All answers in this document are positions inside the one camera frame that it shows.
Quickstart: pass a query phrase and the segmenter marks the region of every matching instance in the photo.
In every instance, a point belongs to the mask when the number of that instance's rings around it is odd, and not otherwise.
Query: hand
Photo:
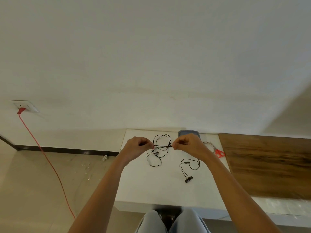
[[[145,151],[153,148],[153,143],[147,138],[135,136],[127,141],[117,157],[119,157],[119,159],[121,159],[126,166],[130,161],[136,159]]]
[[[178,137],[172,144],[174,150],[182,150],[191,156],[204,161],[209,153],[212,153],[200,140],[200,138],[189,133]]]

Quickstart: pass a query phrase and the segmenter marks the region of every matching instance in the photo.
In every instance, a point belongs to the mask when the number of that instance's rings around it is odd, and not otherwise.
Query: wooden board
[[[311,139],[220,133],[231,173],[252,196],[311,199]]]

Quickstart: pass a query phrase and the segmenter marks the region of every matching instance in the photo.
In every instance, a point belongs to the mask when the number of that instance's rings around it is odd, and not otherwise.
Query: red power cable
[[[39,148],[40,148],[40,150],[42,151],[42,153],[44,154],[46,160],[49,162],[49,164],[51,165],[52,169],[53,169],[54,172],[56,173],[56,176],[57,176],[57,178],[58,178],[58,180],[59,180],[59,182],[60,182],[60,185],[62,186],[62,189],[63,189],[63,192],[64,192],[64,196],[65,196],[65,199],[66,199],[68,208],[69,208],[69,210],[70,210],[70,212],[71,212],[73,218],[76,219],[75,215],[73,214],[73,212],[72,212],[72,210],[71,210],[71,208],[70,208],[70,206],[69,206],[69,203],[68,203],[68,200],[67,200],[67,196],[66,196],[66,193],[65,193],[63,184],[62,184],[62,182],[61,182],[61,180],[60,180],[60,178],[59,178],[59,176],[58,176],[58,174],[57,174],[55,168],[53,167],[53,165],[52,165],[51,162],[49,161],[48,157],[46,156],[46,154],[44,153],[43,149],[41,148],[41,146],[40,146],[39,143],[37,142],[36,138],[33,136],[33,134],[31,133],[31,131],[28,129],[27,125],[24,123],[23,119],[21,118],[21,113],[22,113],[24,110],[25,110],[25,108],[20,108],[20,109],[18,110],[18,113],[17,113],[17,114],[18,114],[18,116],[19,116],[21,122],[23,123],[23,125],[24,125],[25,128],[27,129],[27,131],[30,133],[30,135],[32,136],[32,138],[34,139],[34,141],[35,141],[35,142],[37,143],[37,145],[39,146]]]

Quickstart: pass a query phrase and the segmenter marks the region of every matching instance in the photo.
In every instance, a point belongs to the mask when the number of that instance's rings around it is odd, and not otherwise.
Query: floor
[[[77,214],[113,161],[101,156],[47,153]],[[19,151],[0,141],[0,232],[67,232],[73,218],[55,173],[40,152]],[[134,232],[142,213],[113,209],[108,233]],[[205,220],[213,233],[236,232],[232,222]],[[281,227],[284,232],[310,228]]]

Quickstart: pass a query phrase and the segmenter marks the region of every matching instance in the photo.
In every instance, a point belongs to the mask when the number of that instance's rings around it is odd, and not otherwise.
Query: leg
[[[147,212],[135,233],[167,233],[164,223],[154,210]]]
[[[211,233],[203,219],[191,208],[185,209],[175,220],[169,233]]]

